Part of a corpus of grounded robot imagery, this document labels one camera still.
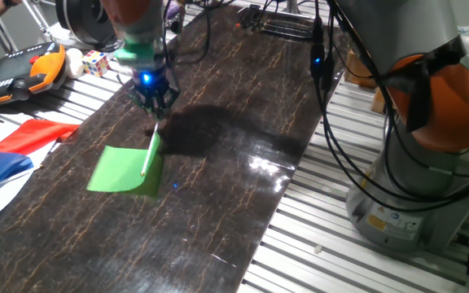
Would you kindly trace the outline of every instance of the white paper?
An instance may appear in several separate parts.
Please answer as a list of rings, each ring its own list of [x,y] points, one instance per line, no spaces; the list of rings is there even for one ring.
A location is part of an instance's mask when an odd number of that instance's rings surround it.
[[[54,143],[55,142],[51,142],[43,148],[28,155],[28,157],[32,160],[34,168],[41,165],[42,161],[50,153]],[[15,180],[0,186],[0,211],[2,211],[15,198],[15,196],[21,191],[21,188],[23,188],[24,184],[31,176],[32,173],[16,178]]]

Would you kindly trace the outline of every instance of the label sticker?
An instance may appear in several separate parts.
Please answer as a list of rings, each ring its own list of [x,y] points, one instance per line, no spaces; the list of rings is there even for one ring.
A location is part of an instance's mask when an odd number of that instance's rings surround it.
[[[405,240],[414,240],[422,221],[423,218],[420,216],[395,212],[377,203],[374,203],[372,212],[366,218],[366,222],[376,229]]]

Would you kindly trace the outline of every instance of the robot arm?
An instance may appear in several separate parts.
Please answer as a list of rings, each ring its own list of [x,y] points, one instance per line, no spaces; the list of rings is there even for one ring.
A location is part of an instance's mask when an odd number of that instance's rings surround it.
[[[167,77],[162,0],[102,0],[124,48],[119,63],[130,66],[134,88],[129,96],[141,108],[162,120],[180,94],[176,79]]]
[[[423,147],[469,147],[469,37],[449,0],[329,0]]]

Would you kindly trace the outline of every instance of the white stick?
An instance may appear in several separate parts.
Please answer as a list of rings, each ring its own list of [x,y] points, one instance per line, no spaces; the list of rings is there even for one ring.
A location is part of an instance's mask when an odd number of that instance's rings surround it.
[[[3,184],[7,184],[7,183],[10,182],[10,181],[14,181],[14,180],[17,179],[17,178],[21,178],[22,176],[25,176],[25,175],[28,175],[28,174],[30,174],[30,173],[33,173],[33,172],[35,172],[37,169],[39,169],[40,167],[41,167],[41,166],[28,169],[28,170],[23,171],[23,172],[21,172],[21,173],[17,173],[16,175],[14,175],[14,176],[12,176],[12,177],[10,177],[10,178],[7,178],[7,179],[5,179],[5,180],[3,180],[3,181],[0,181],[0,186],[3,185]]]
[[[157,131],[158,128],[159,128],[159,122],[157,122],[155,124],[155,129],[153,129],[153,135],[156,134],[156,131]],[[147,167],[147,161],[149,160],[149,155],[150,155],[150,152],[149,152],[149,148],[148,148],[148,152],[146,154],[146,159],[144,160],[144,165],[142,166],[142,170],[140,172],[140,176],[142,176],[142,177],[146,176],[146,167]]]

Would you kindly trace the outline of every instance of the black cable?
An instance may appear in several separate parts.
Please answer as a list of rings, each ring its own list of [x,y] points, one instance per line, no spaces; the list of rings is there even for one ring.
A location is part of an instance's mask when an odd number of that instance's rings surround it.
[[[316,18],[320,18],[319,17],[319,3],[318,3],[318,0],[314,1],[314,9],[316,10]]]
[[[299,3],[296,4],[296,5],[299,6],[299,5],[304,4],[304,3],[307,3],[307,2],[315,2],[315,1],[314,1],[314,0],[304,0],[304,1],[299,2]]]
[[[331,43],[332,45],[332,31],[333,31],[333,24],[334,24],[334,19],[333,19],[333,16],[331,16],[331,27],[332,28],[329,28],[329,34],[330,34],[330,37],[329,37],[329,42]],[[420,208],[420,209],[400,209],[400,208],[395,208],[395,207],[392,207],[392,206],[389,206],[389,205],[386,205],[386,204],[383,204],[381,203],[377,198],[375,198],[373,195],[370,195],[364,188],[361,187],[361,185],[359,183],[357,183],[353,177],[348,173],[348,170],[345,168],[345,166],[341,163],[340,159],[339,159],[339,156],[335,153],[334,149],[332,148],[331,146],[331,139],[334,141],[334,143],[336,144],[336,146],[338,147],[338,150],[340,151],[340,154],[348,161],[349,164],[351,164],[351,166],[353,166],[353,168],[362,175],[363,178],[365,178],[367,181],[369,181],[371,184],[374,184],[375,182],[373,180],[371,180],[367,175],[363,174],[362,171],[351,161],[351,159],[346,155],[346,153],[343,151],[343,149],[339,146],[339,143],[337,142],[337,139],[335,138],[334,134],[332,133],[331,131],[331,127],[330,127],[330,124],[328,122],[328,119],[327,119],[327,111],[326,111],[326,102],[327,101],[323,101],[323,98],[321,96],[321,93],[320,93],[320,89],[318,88],[319,87],[319,77],[320,75],[318,74],[315,74],[316,72],[313,72],[312,71],[313,67],[311,66],[311,74],[313,75],[313,78],[314,78],[314,83],[316,85],[316,91],[317,91],[317,96],[318,96],[318,101],[320,103],[320,107],[322,109],[322,114],[323,114],[323,124],[324,124],[324,130],[326,132],[326,140],[327,140],[327,144],[330,146],[330,149],[331,149],[331,153],[332,155],[335,157],[336,161],[338,161],[338,164],[339,166],[344,170],[345,174],[347,175],[347,177],[354,183],[354,185],[356,185],[364,194],[366,194],[367,196],[369,196],[372,200],[374,200],[376,203],[379,203],[379,204],[382,204],[383,206],[385,206],[386,208],[392,208],[394,210],[397,210],[397,211],[401,211],[401,212],[422,212],[422,211],[428,211],[428,210],[432,210],[432,209],[436,209],[436,208],[442,208],[446,205],[449,205],[449,204],[452,204],[454,202],[457,202],[459,200],[462,200],[462,199],[465,199],[466,197],[469,196],[469,185],[468,186],[464,186],[462,189],[460,190],[457,190],[456,192],[454,192],[453,194],[451,194],[450,196],[447,196],[445,198],[439,198],[439,199],[412,199],[412,198],[406,198],[402,195],[392,195],[394,197],[397,197],[397,198],[402,198],[402,199],[406,199],[406,200],[410,200],[410,201],[413,201],[413,202],[418,202],[418,203],[437,203],[437,202],[443,202],[441,204],[437,204],[435,206],[432,206],[432,207],[427,207],[427,208]],[[328,89],[327,89],[327,86],[325,86],[324,90],[326,91],[326,93],[328,92]],[[393,127],[393,123],[391,123],[389,125],[389,132],[388,132],[388,136],[391,134],[392,132],[392,127]]]
[[[456,153],[447,152],[448,155],[465,155],[467,153],[469,153],[469,148],[465,151],[462,151],[462,152],[456,152]]]
[[[202,61],[209,52],[209,46],[211,43],[211,8],[204,8],[204,14],[207,25],[207,32],[205,37],[204,52],[202,55],[195,60],[175,61],[175,64],[196,64]]]
[[[350,72],[350,74],[354,75],[357,78],[362,78],[362,79],[373,79],[374,78],[373,76],[368,76],[368,77],[358,76],[356,73],[354,73],[352,70],[350,70],[350,68],[347,66],[347,62],[343,59],[343,55],[341,55],[340,48],[338,48],[338,46],[336,46],[335,43],[333,45],[334,45],[334,48],[335,48],[335,52],[338,53],[338,56],[340,57],[341,63],[343,64],[343,66],[345,66],[347,71]]]
[[[264,9],[261,11],[260,17],[258,18],[258,21],[256,22],[254,26],[255,28],[260,27],[261,19],[264,17],[265,10],[267,9],[267,7],[270,5],[271,2],[272,2],[271,0],[265,0]]]
[[[168,17],[168,10],[169,10],[169,4],[170,3],[171,3],[171,1],[168,1],[168,3],[166,4],[166,7],[164,8],[163,20],[165,20]],[[175,85],[177,86],[178,91],[180,91],[180,84],[178,83],[177,74],[175,73],[173,65],[171,64],[171,60],[169,58],[168,44],[166,44],[166,33],[167,33],[166,26],[163,25],[162,29],[164,30],[163,33],[162,33],[162,44],[163,44],[162,46],[164,48],[164,58],[165,58],[165,61],[166,61],[166,66],[168,67],[169,72],[173,76],[173,79],[175,81]]]

